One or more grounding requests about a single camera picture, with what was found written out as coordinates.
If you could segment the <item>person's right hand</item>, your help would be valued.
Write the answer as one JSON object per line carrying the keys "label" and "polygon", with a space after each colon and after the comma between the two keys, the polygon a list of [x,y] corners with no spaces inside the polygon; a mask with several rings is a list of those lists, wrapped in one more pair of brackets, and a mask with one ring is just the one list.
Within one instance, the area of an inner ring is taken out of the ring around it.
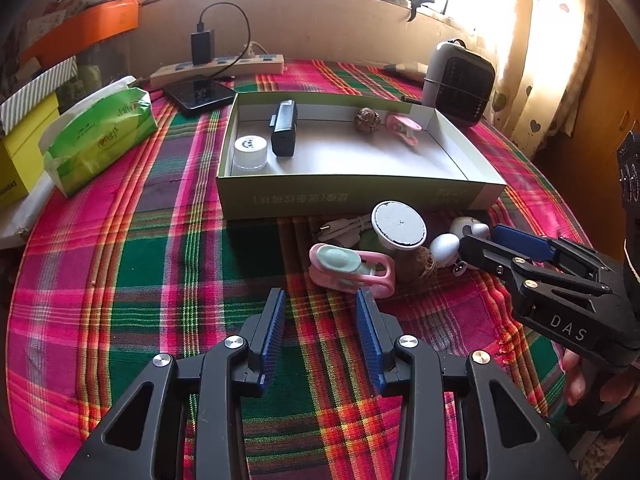
{"label": "person's right hand", "polygon": [[[563,390],[567,405],[574,406],[589,392],[587,378],[582,369],[582,358],[570,350],[564,351],[562,369],[565,375]],[[612,428],[635,422],[639,418],[639,370],[631,367],[623,373],[614,375],[599,391],[600,400],[604,403],[620,403],[628,399],[628,403],[620,408],[612,421]]]}

